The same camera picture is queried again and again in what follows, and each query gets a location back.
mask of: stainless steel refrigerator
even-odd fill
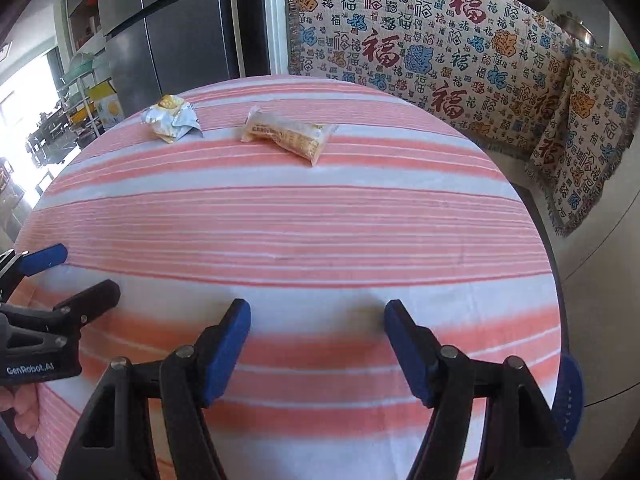
[[[244,72],[238,61],[241,37],[253,42],[255,36],[264,37],[264,52],[252,48],[249,53],[252,67],[255,56],[260,58],[251,75],[269,72],[264,20],[258,20],[258,30],[247,30],[245,20],[241,34],[232,17],[234,1],[98,0],[106,56],[125,115],[163,94],[239,77]],[[264,15],[263,0],[255,0],[253,7],[252,12]]]

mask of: round table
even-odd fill
[[[331,79],[247,78],[186,92],[204,134],[174,144],[137,114],[85,148],[38,202],[16,248],[68,259],[12,303],[50,307],[100,282],[116,309],[85,327],[78,378],[41,384],[38,474],[52,478],[110,358],[162,358],[233,298],[252,328],[206,410],[230,479],[404,478],[430,412],[382,329],[400,299],[469,356],[518,354],[551,403],[560,354],[554,279],[538,232],[473,143],[414,105]],[[249,110],[339,123],[316,167],[239,142]],[[474,406],[461,479],[478,456]],[[162,478],[174,472],[151,405]]]

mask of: snack wrapper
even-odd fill
[[[309,124],[264,113],[254,107],[244,124],[242,142],[271,139],[281,148],[311,161],[315,166],[337,124]]]
[[[174,142],[192,128],[200,131],[193,105],[175,95],[165,95],[142,112],[142,122],[151,125],[154,133],[165,142]]]

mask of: crumpled wrapper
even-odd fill
[[[175,95],[163,96],[157,105],[142,112],[142,122],[165,142],[175,142],[192,128],[201,132],[193,105]]]

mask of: metal screw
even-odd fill
[[[510,355],[507,357],[507,363],[511,368],[516,368],[516,370],[520,370],[524,366],[524,361],[517,355]]]
[[[440,353],[447,359],[455,359],[456,357],[458,357],[458,349],[453,345],[444,345],[440,349]]]
[[[129,360],[126,357],[116,357],[111,361],[111,368],[114,370],[122,370],[129,365]]]
[[[194,352],[195,352],[195,349],[193,348],[193,346],[183,345],[175,351],[175,354],[178,357],[185,359],[187,357],[191,357]]]

